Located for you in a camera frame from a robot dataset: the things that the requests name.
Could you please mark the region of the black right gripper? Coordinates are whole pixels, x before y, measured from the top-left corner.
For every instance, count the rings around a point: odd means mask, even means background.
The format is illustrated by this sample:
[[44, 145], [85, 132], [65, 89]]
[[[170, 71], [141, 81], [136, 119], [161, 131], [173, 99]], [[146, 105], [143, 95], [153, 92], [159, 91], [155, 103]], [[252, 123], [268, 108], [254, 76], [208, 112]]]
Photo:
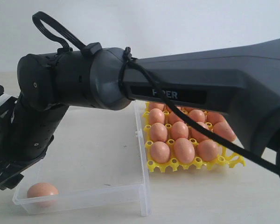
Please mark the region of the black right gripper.
[[13, 189], [23, 171], [42, 156], [68, 110], [64, 104], [40, 108], [26, 98], [10, 98], [0, 107], [0, 190]]

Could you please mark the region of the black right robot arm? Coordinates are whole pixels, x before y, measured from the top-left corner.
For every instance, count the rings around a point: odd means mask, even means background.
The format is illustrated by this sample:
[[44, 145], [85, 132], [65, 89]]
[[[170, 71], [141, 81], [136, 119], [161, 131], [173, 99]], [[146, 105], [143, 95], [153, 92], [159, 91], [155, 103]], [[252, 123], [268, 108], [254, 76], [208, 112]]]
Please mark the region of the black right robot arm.
[[236, 153], [280, 177], [280, 39], [203, 52], [132, 58], [130, 48], [28, 54], [18, 98], [0, 85], [0, 189], [44, 158], [70, 106], [118, 111], [133, 100], [221, 112]]

